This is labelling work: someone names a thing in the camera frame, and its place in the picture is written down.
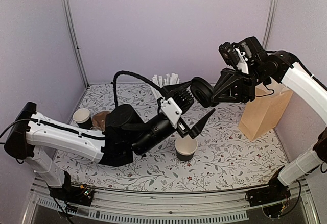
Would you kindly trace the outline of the black plastic cup lid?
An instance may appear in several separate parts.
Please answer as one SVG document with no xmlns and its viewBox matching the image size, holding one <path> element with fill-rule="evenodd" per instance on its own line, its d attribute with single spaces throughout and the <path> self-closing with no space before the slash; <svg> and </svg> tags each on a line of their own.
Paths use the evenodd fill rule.
<svg viewBox="0 0 327 224">
<path fill-rule="evenodd" d="M 194 77 L 190 86 L 190 91 L 193 97 L 203 107 L 212 107 L 213 87 L 205 79 L 201 77 Z"/>
</svg>

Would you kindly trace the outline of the black and white coffee cup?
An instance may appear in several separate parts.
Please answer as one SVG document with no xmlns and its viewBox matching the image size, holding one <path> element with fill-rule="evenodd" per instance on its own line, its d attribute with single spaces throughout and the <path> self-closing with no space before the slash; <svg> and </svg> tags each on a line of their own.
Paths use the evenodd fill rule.
<svg viewBox="0 0 327 224">
<path fill-rule="evenodd" d="M 187 136 L 175 140 L 175 151 L 177 158 L 182 162 L 190 161 L 198 148 L 198 141 Z"/>
</svg>

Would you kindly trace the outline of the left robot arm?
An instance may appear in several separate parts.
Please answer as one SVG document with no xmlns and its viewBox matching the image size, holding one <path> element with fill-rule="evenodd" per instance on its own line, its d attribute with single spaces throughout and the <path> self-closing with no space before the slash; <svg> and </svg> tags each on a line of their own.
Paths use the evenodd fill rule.
<svg viewBox="0 0 327 224">
<path fill-rule="evenodd" d="M 156 145 L 173 133 L 196 138 L 211 114 L 202 117 L 192 127 L 182 119 L 194 100 L 188 91 L 190 83 L 159 87 L 157 115 L 144 122 L 129 104 L 116 105 L 105 118 L 105 129 L 93 131 L 89 127 L 74 127 L 52 120 L 37 111 L 36 104 L 25 104 L 16 120 L 2 135 L 5 152 L 16 160 L 27 162 L 41 175 L 51 191 L 64 200 L 76 196 L 68 172 L 60 170 L 42 151 L 43 147 L 74 153 L 106 166 L 123 166 L 133 161 L 134 155 L 144 157 Z"/>
</svg>

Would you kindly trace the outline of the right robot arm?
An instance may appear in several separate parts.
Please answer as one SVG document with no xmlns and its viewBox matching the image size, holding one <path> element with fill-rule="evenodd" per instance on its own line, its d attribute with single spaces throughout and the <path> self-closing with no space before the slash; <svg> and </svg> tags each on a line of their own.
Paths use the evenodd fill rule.
<svg viewBox="0 0 327 224">
<path fill-rule="evenodd" d="M 269 78 L 283 84 L 303 100 L 298 109 L 290 110 L 299 112 L 299 115 L 287 115 L 290 125 L 286 129 L 291 131 L 292 146 L 296 144 L 296 139 L 305 139 L 312 145 L 271 178 L 264 197 L 274 202 L 283 195 L 284 187 L 326 162 L 326 130 L 313 141 L 318 125 L 326 128 L 326 87 L 290 52 L 250 53 L 232 49 L 220 53 L 228 67 L 221 71 L 217 83 L 212 87 L 208 106 L 214 107 L 221 102 L 253 101 L 255 87 Z M 306 118 L 319 118 L 321 122 L 314 122 L 315 128 L 311 129 Z"/>
</svg>

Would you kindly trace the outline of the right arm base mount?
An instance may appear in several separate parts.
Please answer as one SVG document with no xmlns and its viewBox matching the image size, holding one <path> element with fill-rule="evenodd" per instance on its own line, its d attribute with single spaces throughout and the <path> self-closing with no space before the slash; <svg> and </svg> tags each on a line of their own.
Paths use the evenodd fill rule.
<svg viewBox="0 0 327 224">
<path fill-rule="evenodd" d="M 277 175 L 273 176 L 269 180 L 268 186 L 248 190 L 245 194 L 245 199 L 249 202 L 251 207 L 286 200 L 285 203 L 279 203 L 263 208 L 263 213 L 266 217 L 269 219 L 279 219 L 290 214 L 299 202 L 301 196 L 301 183 L 299 180 L 296 180 L 296 182 L 299 186 L 298 197 L 295 204 L 289 209 L 288 212 L 286 212 L 286 209 L 288 209 L 290 205 L 291 193 L 289 187 L 283 185 L 278 179 Z"/>
</svg>

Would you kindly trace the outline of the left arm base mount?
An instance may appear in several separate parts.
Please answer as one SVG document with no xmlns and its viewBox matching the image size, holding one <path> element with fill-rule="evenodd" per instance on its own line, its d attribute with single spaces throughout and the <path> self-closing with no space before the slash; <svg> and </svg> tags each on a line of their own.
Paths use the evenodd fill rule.
<svg viewBox="0 0 327 224">
<path fill-rule="evenodd" d="M 94 198 L 94 189 L 87 184 L 73 186 L 71 184 L 71 176 L 67 171 L 64 173 L 64 182 L 60 187 L 48 186 L 50 196 L 65 203 L 79 204 L 83 206 L 91 206 Z"/>
</svg>

